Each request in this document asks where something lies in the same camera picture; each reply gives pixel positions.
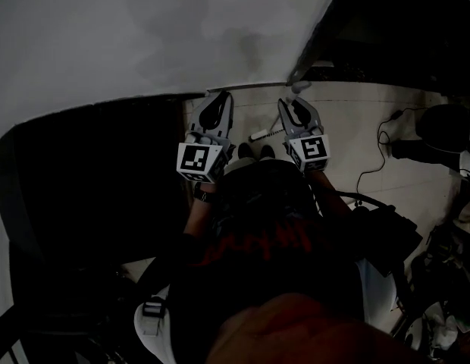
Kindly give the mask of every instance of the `white wall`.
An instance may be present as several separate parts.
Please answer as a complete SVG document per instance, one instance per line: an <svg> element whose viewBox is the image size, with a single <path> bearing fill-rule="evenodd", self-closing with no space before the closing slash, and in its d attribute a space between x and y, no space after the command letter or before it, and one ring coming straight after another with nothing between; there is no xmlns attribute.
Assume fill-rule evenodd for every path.
<svg viewBox="0 0 470 364"><path fill-rule="evenodd" d="M0 0L0 136L125 96L285 82L331 0Z"/></svg>

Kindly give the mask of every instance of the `forearm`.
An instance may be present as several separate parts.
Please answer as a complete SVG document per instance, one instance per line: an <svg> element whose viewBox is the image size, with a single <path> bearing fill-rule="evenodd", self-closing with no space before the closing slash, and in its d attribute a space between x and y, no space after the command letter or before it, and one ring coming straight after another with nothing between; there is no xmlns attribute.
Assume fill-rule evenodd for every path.
<svg viewBox="0 0 470 364"><path fill-rule="evenodd" d="M324 189L334 190L324 172L311 171L306 174L306 178L311 184L316 201L325 218L343 218L351 213L351 209L340 196L324 191Z"/></svg>
<svg viewBox="0 0 470 364"><path fill-rule="evenodd" d="M216 192L216 186L214 184L202 184L200 189L207 193ZM211 217L212 204L200 201L199 199L194 199L188 222L184 228L184 233L191 234L192 236L201 239L208 230Z"/></svg>

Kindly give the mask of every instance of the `wrist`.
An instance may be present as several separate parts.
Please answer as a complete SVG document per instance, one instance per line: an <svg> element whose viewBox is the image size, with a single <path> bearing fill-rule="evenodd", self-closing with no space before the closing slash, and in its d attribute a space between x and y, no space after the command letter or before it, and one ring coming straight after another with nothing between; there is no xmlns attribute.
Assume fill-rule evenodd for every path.
<svg viewBox="0 0 470 364"><path fill-rule="evenodd" d="M328 180L328 178L326 177L326 174L323 171L319 171L319 170L310 171L310 172L305 173L305 177L306 179L309 180L309 182L312 182L314 184L318 184L324 187L331 186L330 181Z"/></svg>
<svg viewBox="0 0 470 364"><path fill-rule="evenodd" d="M216 184L200 184L199 189L205 193L216 193L217 185Z"/></svg>

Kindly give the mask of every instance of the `wristwatch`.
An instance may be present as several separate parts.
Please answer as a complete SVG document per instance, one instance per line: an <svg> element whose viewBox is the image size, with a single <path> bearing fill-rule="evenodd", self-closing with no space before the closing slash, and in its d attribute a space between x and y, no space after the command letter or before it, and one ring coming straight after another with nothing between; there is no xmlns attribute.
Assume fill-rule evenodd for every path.
<svg viewBox="0 0 470 364"><path fill-rule="evenodd" d="M215 202L217 199L217 195L215 193L207 193L201 190L200 189L201 185L202 185L201 182L196 182L194 197L206 203Z"/></svg>

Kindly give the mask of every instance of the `black cable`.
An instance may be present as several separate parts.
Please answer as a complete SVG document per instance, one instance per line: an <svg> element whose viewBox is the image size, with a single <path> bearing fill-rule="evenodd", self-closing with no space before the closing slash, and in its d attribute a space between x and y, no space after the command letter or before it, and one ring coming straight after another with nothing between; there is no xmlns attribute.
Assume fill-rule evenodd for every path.
<svg viewBox="0 0 470 364"><path fill-rule="evenodd" d="M357 199L359 201L365 201L365 202L367 202L371 205L377 206L378 208L386 208L388 206L387 204L384 204L383 202L377 201L376 199L373 199L373 198L368 197L368 196L364 196L363 194L347 193L347 192L344 192L344 191L332 190L332 189L328 189L326 187L319 187L319 186L312 186L312 187L314 189L316 189L318 191L322 191L324 193L336 194L337 196L353 198L353 199Z"/></svg>
<svg viewBox="0 0 470 364"><path fill-rule="evenodd" d="M285 129L275 130L274 132L269 132L269 133L265 134L264 136L258 137L257 139L252 139L252 135L250 135L249 136L249 142L253 143L253 142L256 142L257 140L262 140L262 139L265 139L266 137L272 137L273 135L276 135L276 134L284 132L284 131L285 131Z"/></svg>
<svg viewBox="0 0 470 364"><path fill-rule="evenodd" d="M382 121L380 123L380 125L378 125L378 129L377 129L377 145L378 145L378 151L380 151L380 155L381 155L381 158L384 160L383 163L381 164L381 166L375 170L370 170L370 171L363 171L359 177L358 177L358 182L356 182L356 193L359 194L359 181L362 179L362 176L364 174L372 174L372 173L378 173L384 166L385 166L385 163L386 163L386 159L385 159L385 155L383 154L383 152L381 151L381 148L380 148L380 144L383 145L383 146L389 146L391 143L390 143L390 137L388 136L388 133L385 132L384 130L382 130L380 132L380 129L381 129L381 126L386 124L386 123L389 123L390 121L393 121L393 120L396 120L397 118L400 118L400 116L403 115L403 113L405 111L421 111L423 109L428 109L428 107L423 107L423 108L405 108L405 109L402 109L402 110L399 110L399 111L396 111L394 112L390 118L386 121ZM381 141L381 135L385 135L387 137L387 142L382 142Z"/></svg>

